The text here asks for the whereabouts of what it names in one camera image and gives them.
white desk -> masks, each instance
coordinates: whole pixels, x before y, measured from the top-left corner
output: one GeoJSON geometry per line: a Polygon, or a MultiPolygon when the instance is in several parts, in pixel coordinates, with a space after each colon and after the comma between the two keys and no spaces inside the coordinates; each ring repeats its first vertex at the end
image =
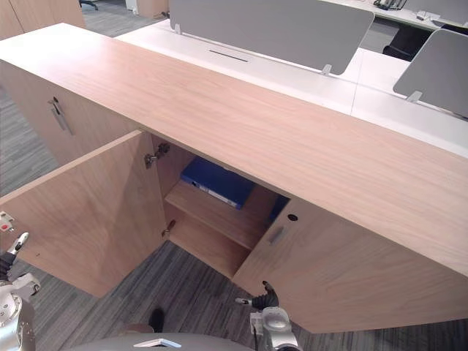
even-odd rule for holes
{"type": "Polygon", "coordinates": [[[334,4],[346,5],[350,7],[355,7],[357,9],[368,10],[373,12],[376,17],[386,18],[388,20],[394,20],[400,23],[410,24],[411,26],[420,27],[422,29],[428,29],[430,31],[435,31],[440,28],[431,22],[430,19],[418,20],[416,18],[416,12],[408,9],[401,10],[382,10],[372,3],[373,0],[322,0],[333,2],[334,4]]]}
{"type": "Polygon", "coordinates": [[[168,20],[117,39],[346,113],[468,158],[468,122],[436,107],[408,102],[393,92],[393,84],[409,62],[358,49],[343,75],[324,76],[313,69],[178,35],[168,20]],[[209,51],[213,49],[248,62],[209,51]]]}

cabinet handle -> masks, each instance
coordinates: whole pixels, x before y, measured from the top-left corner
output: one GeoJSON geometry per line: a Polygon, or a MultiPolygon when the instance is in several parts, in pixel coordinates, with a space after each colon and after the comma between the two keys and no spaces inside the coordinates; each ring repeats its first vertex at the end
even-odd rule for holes
{"type": "Polygon", "coordinates": [[[68,131],[70,135],[75,135],[70,126],[68,125],[67,120],[65,119],[64,111],[61,109],[57,98],[53,97],[53,99],[48,101],[48,103],[53,106],[53,108],[51,108],[50,110],[52,111],[53,116],[56,118],[56,121],[58,125],[62,128],[62,130],[68,131]]]}
{"type": "Polygon", "coordinates": [[[280,241],[283,238],[283,236],[286,235],[286,232],[286,228],[278,228],[278,230],[275,233],[273,233],[273,235],[268,239],[270,246],[275,246],[278,243],[278,241],[280,241]]]}

office chair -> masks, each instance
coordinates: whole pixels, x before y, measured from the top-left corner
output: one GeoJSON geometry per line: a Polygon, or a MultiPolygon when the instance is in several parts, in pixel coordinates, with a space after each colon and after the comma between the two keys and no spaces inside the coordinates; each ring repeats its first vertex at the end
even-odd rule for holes
{"type": "Polygon", "coordinates": [[[457,33],[468,35],[467,27],[458,27],[452,24],[444,24],[442,29],[448,29],[449,31],[456,31],[457,33]]]}
{"type": "MultiPolygon", "coordinates": [[[[404,28],[403,26],[405,25],[400,27],[390,45],[385,46],[382,53],[398,59],[412,61],[431,35],[431,32],[410,26],[405,26],[408,28],[404,28]]],[[[468,35],[468,28],[466,27],[444,24],[441,29],[448,29],[449,31],[468,35]]]]}
{"type": "Polygon", "coordinates": [[[82,7],[83,4],[87,4],[87,5],[91,5],[92,7],[94,7],[96,11],[98,10],[97,5],[92,1],[88,1],[88,0],[78,0],[78,1],[80,2],[80,7],[82,7]]]}

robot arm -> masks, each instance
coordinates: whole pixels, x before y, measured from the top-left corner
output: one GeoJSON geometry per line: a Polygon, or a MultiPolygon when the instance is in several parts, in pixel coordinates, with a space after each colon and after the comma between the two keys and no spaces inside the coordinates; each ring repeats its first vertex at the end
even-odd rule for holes
{"type": "Polygon", "coordinates": [[[255,348],[258,350],[257,335],[261,335],[260,350],[267,351],[302,351],[292,332],[290,318],[285,310],[279,307],[279,299],[274,288],[263,282],[266,294],[251,300],[236,298],[235,302],[250,305],[260,312],[250,314],[250,328],[255,337],[255,348]]]}
{"type": "Polygon", "coordinates": [[[10,282],[8,272],[18,251],[28,240],[29,233],[21,234],[13,245],[0,255],[0,349],[34,351],[32,321],[34,309],[29,298],[40,289],[39,281],[28,273],[10,282]]]}

blue binder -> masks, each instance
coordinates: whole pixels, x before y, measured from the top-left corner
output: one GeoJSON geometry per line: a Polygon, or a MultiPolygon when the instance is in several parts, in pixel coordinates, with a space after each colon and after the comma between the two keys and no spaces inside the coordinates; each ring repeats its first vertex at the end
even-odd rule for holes
{"type": "Polygon", "coordinates": [[[238,210],[255,185],[253,181],[201,157],[190,162],[182,172],[181,179],[238,210]]]}

